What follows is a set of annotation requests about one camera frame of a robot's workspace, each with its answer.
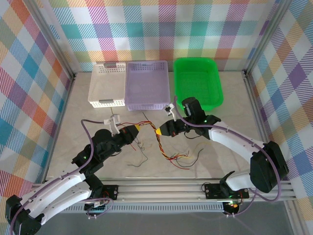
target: green basket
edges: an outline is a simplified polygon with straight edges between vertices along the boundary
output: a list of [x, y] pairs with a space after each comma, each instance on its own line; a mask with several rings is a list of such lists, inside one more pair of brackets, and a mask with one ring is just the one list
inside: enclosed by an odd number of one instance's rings
[[195, 97], [205, 111], [223, 103], [219, 71], [209, 58], [179, 58], [174, 63], [175, 94], [178, 105], [188, 97]]

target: lavender plastic tray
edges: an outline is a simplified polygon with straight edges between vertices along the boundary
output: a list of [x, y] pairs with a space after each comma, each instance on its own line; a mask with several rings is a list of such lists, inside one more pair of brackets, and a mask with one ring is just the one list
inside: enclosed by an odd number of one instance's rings
[[125, 88], [125, 104], [128, 110], [163, 109], [169, 103], [167, 62], [128, 62]]

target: plaid fabric backdrop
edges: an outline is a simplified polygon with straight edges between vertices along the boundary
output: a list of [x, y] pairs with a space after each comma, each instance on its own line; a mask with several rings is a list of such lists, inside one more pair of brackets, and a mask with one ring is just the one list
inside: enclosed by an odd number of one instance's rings
[[210, 57], [242, 70], [279, 0], [37, 0], [77, 71], [97, 61]]
[[5, 201], [41, 179], [69, 78], [22, 0], [0, 1], [0, 234]]
[[313, 1], [293, 0], [253, 70], [270, 139], [280, 144], [313, 234]]

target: purple cable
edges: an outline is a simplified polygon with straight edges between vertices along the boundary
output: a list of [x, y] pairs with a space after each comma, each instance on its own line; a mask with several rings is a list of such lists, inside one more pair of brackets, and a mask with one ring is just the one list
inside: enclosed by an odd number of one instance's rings
[[90, 201], [99, 201], [99, 200], [107, 200], [107, 201], [110, 201], [110, 202], [111, 202], [110, 207], [107, 208], [107, 209], [106, 209], [105, 211], [103, 211], [102, 213], [96, 215], [96, 217], [91, 217], [91, 216], [90, 216], [90, 214], [89, 214], [90, 209], [89, 209], [89, 210], [87, 211], [87, 215], [89, 216], [89, 218], [95, 218], [95, 219], [96, 219], [96, 218], [99, 218], [100, 216], [103, 216], [105, 213], [107, 213], [109, 210], [112, 209], [114, 201], [113, 201], [111, 198], [109, 198], [109, 197], [85, 199], [85, 200], [82, 200], [81, 202], [90, 202]]
[[281, 195], [281, 185], [280, 185], [280, 178], [279, 178], [279, 174], [278, 174], [278, 171], [276, 169], [276, 166], [275, 166], [275, 163], [273, 162], [273, 160], [270, 158], [270, 156], [267, 154], [267, 152], [265, 152], [265, 150], [263, 148], [261, 148], [260, 146], [258, 146], [257, 144], [255, 144], [254, 142], [252, 142], [251, 140], [249, 140], [248, 138], [242, 136], [241, 134], [235, 132], [235, 131], [232, 131], [232, 130], [229, 130], [225, 127], [222, 127], [222, 126], [216, 126], [216, 125], [195, 125], [195, 124], [192, 124], [192, 123], [189, 123], [187, 122], [181, 115], [180, 113], [178, 112], [178, 109], [177, 109], [177, 96], [174, 96], [174, 106], [175, 106], [175, 111], [178, 115], [178, 117], [184, 122], [186, 123], [187, 125], [189, 126], [193, 126], [193, 127], [211, 127], [211, 128], [216, 128], [216, 129], [220, 129], [220, 130], [223, 130], [223, 131], [227, 131], [227, 132], [230, 132], [232, 133], [233, 135], [241, 138], [242, 140], [246, 141], [247, 143], [255, 146], [257, 149], [259, 149], [264, 155], [265, 157], [268, 159], [270, 165], [272, 166], [273, 168], [273, 171], [275, 173], [275, 177], [276, 177], [276, 180], [277, 180], [277, 187], [278, 187], [278, 192], [277, 192], [277, 196], [274, 198], [274, 199], [267, 199], [265, 198], [264, 196], [260, 195], [257, 191], [253, 191], [252, 189], [250, 189], [250, 191], [252, 191], [255, 195], [261, 197], [263, 200], [267, 201], [267, 202], [276, 202], [279, 198], [280, 198], [280, 195]]
[[44, 187], [42, 187], [40, 190], [38, 190], [34, 195], [32, 195], [19, 209], [18, 211], [15, 213], [15, 215], [13, 216], [13, 219], [11, 221], [11, 225], [10, 225], [10, 230], [9, 230], [9, 234], [10, 235], [13, 235], [13, 227], [14, 227], [14, 224], [15, 224], [15, 221], [16, 221], [16, 218], [17, 216], [19, 215], [19, 213], [29, 204], [30, 201], [32, 201], [34, 198], [36, 198], [39, 193], [41, 193], [42, 191], [44, 191], [49, 185], [59, 181], [59, 180], [62, 180], [64, 179], [65, 177], [69, 176], [70, 174], [76, 172], [76, 171], [80, 171], [82, 168], [84, 168], [92, 159], [93, 157], [93, 152], [94, 152], [94, 147], [93, 147], [93, 143], [92, 143], [92, 139], [91, 139], [91, 136], [86, 128], [86, 126], [84, 125], [84, 121], [86, 122], [91, 122], [91, 123], [97, 123], [97, 124], [102, 124], [103, 122], [102, 121], [92, 121], [92, 120], [88, 120], [88, 119], [82, 119], [80, 122], [83, 126], [83, 129], [85, 130], [87, 136], [88, 136], [88, 139], [90, 141], [90, 146], [91, 146], [91, 153], [90, 153], [90, 156], [88, 158], [88, 160], [82, 165], [80, 166], [79, 168], [77, 168], [76, 170], [68, 173], [68, 174], [65, 174], [65, 175], [62, 175], [61, 176], [61, 179], [60, 178], [56, 178], [54, 180], [52, 180], [51, 182], [48, 182]]

